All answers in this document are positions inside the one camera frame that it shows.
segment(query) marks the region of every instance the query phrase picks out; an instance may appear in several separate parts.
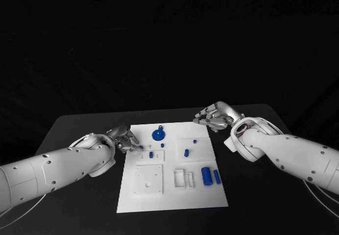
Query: white platform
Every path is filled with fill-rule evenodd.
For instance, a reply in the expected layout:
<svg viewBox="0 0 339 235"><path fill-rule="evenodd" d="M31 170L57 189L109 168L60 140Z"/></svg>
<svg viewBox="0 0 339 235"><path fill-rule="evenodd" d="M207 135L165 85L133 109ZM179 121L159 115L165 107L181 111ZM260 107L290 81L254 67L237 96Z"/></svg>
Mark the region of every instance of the white platform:
<svg viewBox="0 0 339 235"><path fill-rule="evenodd" d="M163 126L166 137L162 141L155 141L152 138L153 131ZM153 158L156 151L165 152L165 158L152 163L140 159L140 151L127 152L126 155L126 166L120 189L119 208L117 213L123 212L145 212L145 211L163 211L163 210L179 210L179 209L195 209L195 208L213 208L213 207L228 207L227 196L224 192L223 184L218 185L214 178L213 171L218 169L213 145L207 144L210 141L207 126L198 125L192 122L176 122L176 123L159 123L132 125L132 131L140 141L140 145L145 146L143 151L153 151ZM202 148L204 141L200 142L200 138L205 139L205 150L211 154L207 155L207 159L202 155L197 155L197 162L181 162L179 161L179 148L178 140L191 139L188 143L198 140L198 143L191 146L192 155L197 153L197 148ZM162 165L163 174L163 190L159 192L159 178L155 176L155 172L150 170L150 175L136 179L137 166ZM210 167L214 185L204 185L202 168ZM185 189L175 188L175 170L184 169L185 175ZM192 172L194 188L189 188L188 172Z"/></svg>

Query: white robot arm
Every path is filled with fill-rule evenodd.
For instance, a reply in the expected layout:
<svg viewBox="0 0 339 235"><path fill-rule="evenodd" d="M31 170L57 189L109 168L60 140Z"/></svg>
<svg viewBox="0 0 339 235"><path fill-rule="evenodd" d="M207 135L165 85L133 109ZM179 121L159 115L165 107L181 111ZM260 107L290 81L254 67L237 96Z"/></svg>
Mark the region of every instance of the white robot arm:
<svg viewBox="0 0 339 235"><path fill-rule="evenodd" d="M339 194L339 151L293 135L260 117L246 117L218 101L198 114L194 122L215 132L231 125L225 145L251 162L269 156L280 170Z"/></svg>
<svg viewBox="0 0 339 235"><path fill-rule="evenodd" d="M97 177L116 164L116 145L126 153L139 144L130 126L119 126L106 135L86 135L68 148L0 166L0 212L54 192L87 174Z"/></svg>

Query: blue object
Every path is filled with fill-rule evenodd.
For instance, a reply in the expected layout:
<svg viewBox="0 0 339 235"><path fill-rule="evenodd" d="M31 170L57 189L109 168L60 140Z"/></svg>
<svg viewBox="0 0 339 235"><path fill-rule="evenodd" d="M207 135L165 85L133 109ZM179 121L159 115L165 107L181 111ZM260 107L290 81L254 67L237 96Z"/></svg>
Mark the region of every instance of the blue object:
<svg viewBox="0 0 339 235"><path fill-rule="evenodd" d="M153 140L162 141L165 139L165 131L163 126L159 126L159 129L152 133Z"/></svg>
<svg viewBox="0 0 339 235"><path fill-rule="evenodd" d="M208 167L202 168L202 175L204 175L204 185L210 186L214 184L213 182L213 176L211 176L211 171Z"/></svg>
<svg viewBox="0 0 339 235"><path fill-rule="evenodd" d="M214 177L215 177L217 184L220 185L221 184L221 178L220 178L218 170L214 170Z"/></svg>

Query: blue circular part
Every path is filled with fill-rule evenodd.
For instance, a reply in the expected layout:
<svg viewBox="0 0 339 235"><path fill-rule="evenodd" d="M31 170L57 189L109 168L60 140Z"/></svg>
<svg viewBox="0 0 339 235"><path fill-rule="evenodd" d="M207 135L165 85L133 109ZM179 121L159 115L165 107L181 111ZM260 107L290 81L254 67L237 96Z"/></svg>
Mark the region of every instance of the blue circular part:
<svg viewBox="0 0 339 235"><path fill-rule="evenodd" d="M159 129L153 131L152 138L156 141L162 141L165 139L165 131L162 126L159 126Z"/></svg>
<svg viewBox="0 0 339 235"><path fill-rule="evenodd" d="M211 171L208 167L202 168L202 175L204 175L204 185L211 186L214 182L213 182L213 176L211 176Z"/></svg>

